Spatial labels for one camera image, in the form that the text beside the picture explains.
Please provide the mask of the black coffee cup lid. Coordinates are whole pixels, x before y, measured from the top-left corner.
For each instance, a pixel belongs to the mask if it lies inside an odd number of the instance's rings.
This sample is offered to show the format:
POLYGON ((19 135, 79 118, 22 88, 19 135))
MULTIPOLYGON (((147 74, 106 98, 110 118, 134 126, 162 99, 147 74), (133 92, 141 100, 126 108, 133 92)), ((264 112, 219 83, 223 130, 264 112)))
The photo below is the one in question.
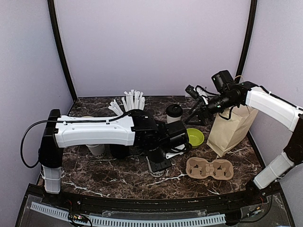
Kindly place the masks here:
POLYGON ((178 104, 169 105, 166 108, 166 115, 173 117, 173 118, 181 117, 183 115, 183 109, 178 104))

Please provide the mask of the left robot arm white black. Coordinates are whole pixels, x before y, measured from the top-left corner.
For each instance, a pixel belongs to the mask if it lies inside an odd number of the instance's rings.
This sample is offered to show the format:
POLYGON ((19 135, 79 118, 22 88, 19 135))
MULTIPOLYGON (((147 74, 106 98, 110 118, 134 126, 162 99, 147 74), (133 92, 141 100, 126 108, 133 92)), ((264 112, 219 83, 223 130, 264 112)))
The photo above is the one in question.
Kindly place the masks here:
POLYGON ((63 206, 67 196, 61 192, 63 149, 78 145, 135 146, 144 150, 152 172, 171 167, 166 158, 164 144, 169 137, 161 130, 164 124, 157 122, 150 112, 131 110, 116 117, 70 117, 53 109, 47 120, 30 125, 25 134, 35 126, 46 127, 38 150, 38 161, 43 168, 45 191, 56 206, 63 206))

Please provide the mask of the stack of white paper cups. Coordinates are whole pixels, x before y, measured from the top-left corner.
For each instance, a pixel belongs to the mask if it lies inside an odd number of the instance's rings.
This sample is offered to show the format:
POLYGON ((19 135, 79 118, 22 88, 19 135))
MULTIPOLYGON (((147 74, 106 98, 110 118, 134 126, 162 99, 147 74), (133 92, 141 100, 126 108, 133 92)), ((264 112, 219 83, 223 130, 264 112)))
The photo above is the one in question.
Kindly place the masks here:
POLYGON ((86 147, 90 150, 92 155, 97 159, 101 159, 105 155, 104 144, 87 144, 86 147))

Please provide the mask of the stack of black lids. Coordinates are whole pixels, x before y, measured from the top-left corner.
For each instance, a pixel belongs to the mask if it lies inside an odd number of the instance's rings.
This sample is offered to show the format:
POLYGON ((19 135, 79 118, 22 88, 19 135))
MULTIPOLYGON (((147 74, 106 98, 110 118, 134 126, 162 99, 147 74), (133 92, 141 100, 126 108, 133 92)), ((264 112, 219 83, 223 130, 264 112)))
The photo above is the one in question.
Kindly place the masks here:
POLYGON ((128 146, 110 144, 109 145, 110 153, 113 158, 124 159, 130 156, 130 150, 128 146))

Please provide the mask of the white paper coffee cup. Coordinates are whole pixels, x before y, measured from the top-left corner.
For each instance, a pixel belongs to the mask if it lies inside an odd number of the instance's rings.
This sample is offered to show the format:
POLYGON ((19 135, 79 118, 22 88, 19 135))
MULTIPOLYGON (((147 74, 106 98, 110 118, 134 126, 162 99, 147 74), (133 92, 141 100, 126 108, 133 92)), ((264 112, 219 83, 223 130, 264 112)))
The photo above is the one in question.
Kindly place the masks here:
POLYGON ((182 115, 179 114, 178 116, 171 116, 169 114, 166 114, 166 117, 167 117, 167 123, 173 123, 176 121, 180 121, 182 115))

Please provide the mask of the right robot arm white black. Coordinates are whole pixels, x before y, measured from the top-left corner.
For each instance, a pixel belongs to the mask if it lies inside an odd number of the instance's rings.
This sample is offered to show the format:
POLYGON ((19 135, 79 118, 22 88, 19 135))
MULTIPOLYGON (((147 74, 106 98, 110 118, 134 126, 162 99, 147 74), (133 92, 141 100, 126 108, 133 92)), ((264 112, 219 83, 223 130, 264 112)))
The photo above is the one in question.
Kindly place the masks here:
POLYGON ((266 188, 281 175, 303 162, 303 110, 270 93, 263 86, 249 81, 219 82, 215 86, 219 94, 204 105, 201 104, 201 97, 193 86, 189 85, 186 88, 188 94, 199 100, 190 110, 190 115, 185 120, 186 124, 205 126, 207 121, 213 120, 214 114, 222 113, 229 107, 245 105, 265 113, 292 132, 283 152, 254 177, 248 184, 250 188, 242 194, 242 202, 252 205, 260 197, 259 189, 266 188))

